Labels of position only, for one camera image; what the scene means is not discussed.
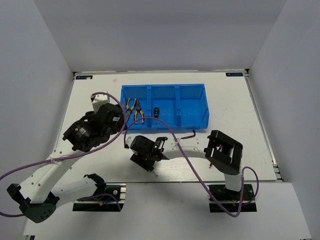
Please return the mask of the yellow black pliers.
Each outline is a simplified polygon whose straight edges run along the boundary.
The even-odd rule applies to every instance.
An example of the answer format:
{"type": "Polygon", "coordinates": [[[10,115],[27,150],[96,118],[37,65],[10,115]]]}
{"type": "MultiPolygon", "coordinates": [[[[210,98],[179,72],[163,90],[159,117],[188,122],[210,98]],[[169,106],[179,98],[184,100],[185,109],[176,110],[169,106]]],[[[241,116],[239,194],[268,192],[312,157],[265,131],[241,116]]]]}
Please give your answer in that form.
{"type": "Polygon", "coordinates": [[[127,101],[126,101],[126,122],[128,122],[128,120],[130,119],[130,116],[131,116],[131,114],[132,114],[132,112],[135,109],[136,104],[137,104],[137,99],[136,98],[133,100],[133,104],[132,105],[130,105],[130,101],[131,101],[130,98],[128,98],[127,101]]]}
{"type": "Polygon", "coordinates": [[[140,101],[138,99],[135,100],[135,113],[134,113],[134,121],[138,119],[138,117],[142,118],[142,124],[144,124],[144,112],[142,111],[142,107],[140,101]]]}

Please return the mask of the long dark hex key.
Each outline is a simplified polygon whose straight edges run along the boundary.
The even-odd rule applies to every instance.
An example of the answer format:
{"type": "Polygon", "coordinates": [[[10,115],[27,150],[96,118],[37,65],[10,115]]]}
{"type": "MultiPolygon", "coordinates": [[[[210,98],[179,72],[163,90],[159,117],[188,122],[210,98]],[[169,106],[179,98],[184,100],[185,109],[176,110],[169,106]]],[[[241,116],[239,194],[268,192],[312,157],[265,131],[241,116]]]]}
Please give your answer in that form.
{"type": "Polygon", "coordinates": [[[191,135],[183,136],[183,137],[181,137],[180,139],[181,139],[181,140],[186,140],[186,139],[194,138],[195,136],[196,136],[196,131],[193,129],[191,135]]]}

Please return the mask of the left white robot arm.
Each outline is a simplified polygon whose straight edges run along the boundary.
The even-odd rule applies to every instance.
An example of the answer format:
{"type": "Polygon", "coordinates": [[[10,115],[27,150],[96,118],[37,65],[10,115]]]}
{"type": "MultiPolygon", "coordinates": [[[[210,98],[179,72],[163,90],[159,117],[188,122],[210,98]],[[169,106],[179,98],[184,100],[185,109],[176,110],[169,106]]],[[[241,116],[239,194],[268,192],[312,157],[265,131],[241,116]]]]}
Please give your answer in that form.
{"type": "Polygon", "coordinates": [[[104,103],[97,111],[86,112],[74,122],[40,168],[23,182],[8,186],[6,191],[18,203],[22,215],[38,224],[69,202],[103,198],[106,183],[96,173],[86,174],[63,186],[58,186],[57,182],[86,153],[92,153],[110,136],[120,133],[124,122],[121,106],[112,103],[104,103]]]}

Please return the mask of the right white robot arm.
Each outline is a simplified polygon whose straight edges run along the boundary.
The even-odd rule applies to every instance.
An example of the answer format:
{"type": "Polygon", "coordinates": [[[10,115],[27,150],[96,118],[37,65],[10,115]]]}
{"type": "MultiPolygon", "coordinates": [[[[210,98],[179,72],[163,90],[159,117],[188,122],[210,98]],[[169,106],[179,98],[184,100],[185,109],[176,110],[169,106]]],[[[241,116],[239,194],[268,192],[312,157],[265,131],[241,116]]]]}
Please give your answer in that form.
{"type": "Polygon", "coordinates": [[[155,162],[175,158],[205,159],[224,174],[226,195],[236,200],[244,193],[241,161],[243,145],[219,130],[212,130],[208,137],[192,136],[178,139],[166,136],[151,140],[143,135],[128,137],[125,148],[132,150],[130,160],[148,172],[155,162]]]}

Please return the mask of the left corner label sticker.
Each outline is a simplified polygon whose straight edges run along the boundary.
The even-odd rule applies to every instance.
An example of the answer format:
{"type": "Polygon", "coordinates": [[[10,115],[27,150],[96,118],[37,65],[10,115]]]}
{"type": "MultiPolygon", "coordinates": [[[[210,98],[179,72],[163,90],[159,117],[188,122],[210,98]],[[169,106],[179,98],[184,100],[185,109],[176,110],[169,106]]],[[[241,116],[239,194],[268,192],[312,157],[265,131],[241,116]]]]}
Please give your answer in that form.
{"type": "Polygon", "coordinates": [[[91,80],[92,78],[92,75],[77,75],[75,77],[76,80],[91,80]]]}

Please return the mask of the corner label sticker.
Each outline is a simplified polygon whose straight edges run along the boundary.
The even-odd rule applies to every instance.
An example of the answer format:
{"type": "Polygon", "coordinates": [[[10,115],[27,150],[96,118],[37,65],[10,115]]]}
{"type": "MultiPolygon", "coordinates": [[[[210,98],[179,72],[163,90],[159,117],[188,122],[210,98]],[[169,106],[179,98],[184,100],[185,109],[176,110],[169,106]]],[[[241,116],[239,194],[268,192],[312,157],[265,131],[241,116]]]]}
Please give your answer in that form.
{"type": "Polygon", "coordinates": [[[91,80],[92,78],[92,75],[77,75],[75,77],[76,80],[91,80]]]}
{"type": "Polygon", "coordinates": [[[243,73],[242,72],[226,72],[225,75],[227,77],[243,77],[243,73]]]}

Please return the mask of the blue three-compartment bin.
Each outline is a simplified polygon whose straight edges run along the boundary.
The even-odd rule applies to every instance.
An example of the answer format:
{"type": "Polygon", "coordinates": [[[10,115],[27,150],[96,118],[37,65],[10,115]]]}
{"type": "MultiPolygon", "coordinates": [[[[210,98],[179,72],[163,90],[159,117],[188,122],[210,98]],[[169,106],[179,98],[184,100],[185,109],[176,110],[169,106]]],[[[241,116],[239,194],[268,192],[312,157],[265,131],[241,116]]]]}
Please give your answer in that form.
{"type": "Polygon", "coordinates": [[[120,102],[131,108],[138,101],[144,116],[158,118],[172,129],[207,129],[209,106],[205,85],[198,84],[138,84],[121,87],[120,102]]]}

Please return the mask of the right corner label sticker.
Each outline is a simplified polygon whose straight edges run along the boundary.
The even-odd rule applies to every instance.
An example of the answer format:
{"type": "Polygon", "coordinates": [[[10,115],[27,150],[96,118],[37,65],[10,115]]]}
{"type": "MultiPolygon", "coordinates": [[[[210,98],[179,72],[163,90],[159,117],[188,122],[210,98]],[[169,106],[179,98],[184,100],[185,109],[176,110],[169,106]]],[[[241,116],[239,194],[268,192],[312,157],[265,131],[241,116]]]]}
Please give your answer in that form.
{"type": "Polygon", "coordinates": [[[243,77],[243,73],[242,72],[226,72],[225,75],[227,77],[243,77]]]}

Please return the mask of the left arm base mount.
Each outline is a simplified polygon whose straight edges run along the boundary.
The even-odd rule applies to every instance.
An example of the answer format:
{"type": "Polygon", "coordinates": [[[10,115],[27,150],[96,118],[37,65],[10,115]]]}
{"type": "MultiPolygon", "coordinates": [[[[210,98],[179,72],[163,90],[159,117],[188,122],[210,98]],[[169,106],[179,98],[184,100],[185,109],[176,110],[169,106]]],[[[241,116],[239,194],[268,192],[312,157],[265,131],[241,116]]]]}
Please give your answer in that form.
{"type": "Polygon", "coordinates": [[[122,210],[126,197],[125,183],[111,183],[105,189],[95,193],[86,200],[77,200],[73,203],[73,212],[91,213],[118,213],[122,210]]]}

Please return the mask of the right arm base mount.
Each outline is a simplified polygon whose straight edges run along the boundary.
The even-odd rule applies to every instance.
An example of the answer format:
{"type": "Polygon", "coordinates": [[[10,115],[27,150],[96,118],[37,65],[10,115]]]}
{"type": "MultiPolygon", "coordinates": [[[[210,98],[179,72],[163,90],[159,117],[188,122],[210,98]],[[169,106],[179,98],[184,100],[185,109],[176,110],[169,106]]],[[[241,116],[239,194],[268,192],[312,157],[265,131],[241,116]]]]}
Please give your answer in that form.
{"type": "MultiPolygon", "coordinates": [[[[220,204],[231,213],[238,211],[240,202],[240,192],[226,189],[224,184],[210,184],[207,186],[211,194],[220,202],[220,204]]],[[[252,213],[257,212],[255,193],[251,184],[244,185],[241,212],[252,213]]]]}

